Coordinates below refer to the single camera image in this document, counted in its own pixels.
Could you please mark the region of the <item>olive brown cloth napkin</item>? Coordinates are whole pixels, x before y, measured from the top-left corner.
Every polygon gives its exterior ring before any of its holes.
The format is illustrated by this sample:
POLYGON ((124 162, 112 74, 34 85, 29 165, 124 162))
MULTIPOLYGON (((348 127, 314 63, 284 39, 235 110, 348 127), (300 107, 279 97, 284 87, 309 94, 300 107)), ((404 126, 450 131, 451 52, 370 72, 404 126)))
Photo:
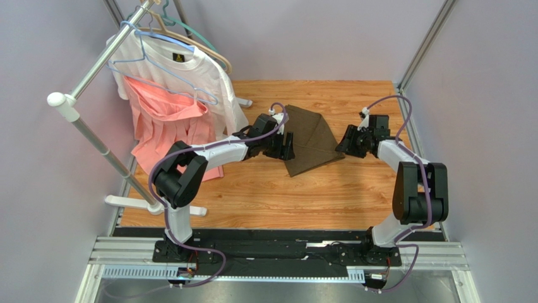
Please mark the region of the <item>olive brown cloth napkin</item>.
POLYGON ((285 162, 291 177, 345 158, 343 153, 336 151, 338 143, 320 113, 293 105, 285 108, 289 116, 285 130, 294 134, 295 158, 285 162))

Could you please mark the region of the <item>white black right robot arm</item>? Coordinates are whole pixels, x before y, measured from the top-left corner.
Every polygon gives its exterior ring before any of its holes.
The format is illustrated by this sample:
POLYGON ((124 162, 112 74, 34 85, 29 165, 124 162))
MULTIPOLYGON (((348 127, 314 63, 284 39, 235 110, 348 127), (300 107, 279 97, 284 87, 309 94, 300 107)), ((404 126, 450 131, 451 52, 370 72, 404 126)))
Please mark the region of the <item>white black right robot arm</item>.
POLYGON ((370 227, 362 240, 361 256, 375 264, 392 257, 397 243, 410 233, 448 218, 448 170, 392 136, 388 115, 362 114, 361 119, 360 125, 347 126, 336 150, 357 158, 372 154, 396 173, 392 213, 370 227))

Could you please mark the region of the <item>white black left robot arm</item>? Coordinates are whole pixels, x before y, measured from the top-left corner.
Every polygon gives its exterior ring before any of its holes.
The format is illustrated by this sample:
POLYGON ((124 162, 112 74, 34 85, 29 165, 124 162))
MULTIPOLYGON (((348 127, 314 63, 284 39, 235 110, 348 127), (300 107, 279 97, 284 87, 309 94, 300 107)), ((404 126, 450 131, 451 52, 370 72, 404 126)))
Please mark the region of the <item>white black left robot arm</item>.
POLYGON ((284 130, 288 120, 286 112, 271 111, 223 140, 204 145, 177 141, 172 145, 148 179, 150 193, 165 213, 164 239, 155 245, 155 262, 186 261, 198 251, 187 244, 193 234, 189 207, 207 172, 259 154, 283 161, 294 159, 293 134, 284 130))

